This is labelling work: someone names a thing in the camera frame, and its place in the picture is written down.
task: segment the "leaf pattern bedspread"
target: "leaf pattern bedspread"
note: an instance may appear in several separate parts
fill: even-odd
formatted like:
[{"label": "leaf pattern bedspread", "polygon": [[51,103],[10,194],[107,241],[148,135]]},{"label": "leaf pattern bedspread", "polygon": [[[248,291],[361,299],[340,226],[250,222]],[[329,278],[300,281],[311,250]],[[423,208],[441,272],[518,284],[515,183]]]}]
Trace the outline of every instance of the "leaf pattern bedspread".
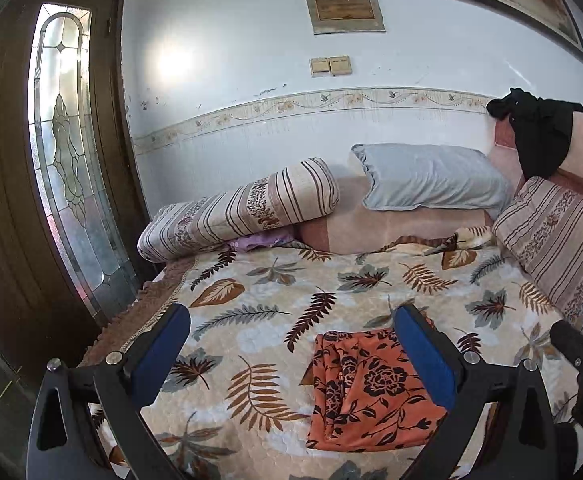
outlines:
[{"label": "leaf pattern bedspread", "polygon": [[[391,326],[405,300],[462,350],[514,365],[535,360],[556,420],[569,416],[575,370],[549,343],[561,319],[497,247],[430,256],[401,246],[358,257],[275,248],[201,254],[172,301],[192,328],[161,393],[142,416],[176,466],[211,480],[398,479],[419,447],[339,453],[306,447],[316,335]],[[487,408],[454,473],[466,474]],[[124,465],[105,421],[110,460]]]}]

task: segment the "light switch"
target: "light switch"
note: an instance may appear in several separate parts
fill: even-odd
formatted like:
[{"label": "light switch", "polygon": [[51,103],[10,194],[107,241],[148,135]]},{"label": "light switch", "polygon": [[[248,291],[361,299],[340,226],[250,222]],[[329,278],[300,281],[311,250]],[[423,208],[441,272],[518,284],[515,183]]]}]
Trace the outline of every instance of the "light switch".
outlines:
[{"label": "light switch", "polygon": [[316,57],[309,62],[311,66],[311,75],[316,77],[319,75],[329,74],[329,59],[326,57]]},{"label": "light switch", "polygon": [[330,57],[329,70],[332,75],[350,75],[351,60],[349,56]]}]

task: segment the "white wall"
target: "white wall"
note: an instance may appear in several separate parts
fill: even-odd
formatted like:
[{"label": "white wall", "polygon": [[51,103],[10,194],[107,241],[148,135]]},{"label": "white wall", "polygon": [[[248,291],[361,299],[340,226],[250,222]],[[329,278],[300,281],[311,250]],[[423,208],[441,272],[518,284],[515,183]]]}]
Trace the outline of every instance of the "white wall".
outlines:
[{"label": "white wall", "polygon": [[[414,86],[504,96],[520,86],[583,104],[583,62],[510,16],[468,0],[379,2],[386,33],[314,36],[305,0],[124,0],[132,137],[259,97],[337,88]],[[583,36],[583,14],[568,2]],[[310,58],[343,54],[351,57],[352,75],[309,74]],[[423,132],[435,132],[446,143],[460,144],[460,136],[463,145],[484,149],[492,127],[485,119],[463,122],[436,113],[417,121],[402,112],[328,117],[253,124],[233,136],[216,132],[137,155],[150,211],[244,184],[305,153],[342,165],[354,142],[422,142]]]},{"label": "white wall", "polygon": [[[124,0],[132,136],[268,89],[421,86],[500,96],[521,86],[583,103],[583,63],[511,17],[466,0],[379,2],[386,33],[314,36],[305,0]],[[583,14],[570,6],[583,35]],[[353,75],[311,78],[310,58],[341,54],[351,56]]]}]

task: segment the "glass door panel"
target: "glass door panel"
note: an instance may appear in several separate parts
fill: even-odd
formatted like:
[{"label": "glass door panel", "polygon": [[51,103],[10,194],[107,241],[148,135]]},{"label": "glass door panel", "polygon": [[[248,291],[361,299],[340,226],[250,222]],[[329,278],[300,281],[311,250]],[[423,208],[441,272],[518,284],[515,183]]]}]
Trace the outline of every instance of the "glass door panel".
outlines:
[{"label": "glass door panel", "polygon": [[98,163],[89,97],[91,12],[41,7],[30,60],[28,116],[38,190],[60,257],[101,325],[138,283]]}]

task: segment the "black clothing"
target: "black clothing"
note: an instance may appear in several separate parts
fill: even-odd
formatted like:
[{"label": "black clothing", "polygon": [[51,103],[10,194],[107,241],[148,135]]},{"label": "black clothing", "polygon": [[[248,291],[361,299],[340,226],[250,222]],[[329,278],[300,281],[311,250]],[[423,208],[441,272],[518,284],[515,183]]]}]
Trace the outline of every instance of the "black clothing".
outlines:
[{"label": "black clothing", "polygon": [[569,152],[574,112],[582,112],[580,103],[536,99],[529,92],[512,88],[503,99],[487,104],[496,119],[509,122],[516,137],[518,158],[525,180],[533,176],[549,178]]}]

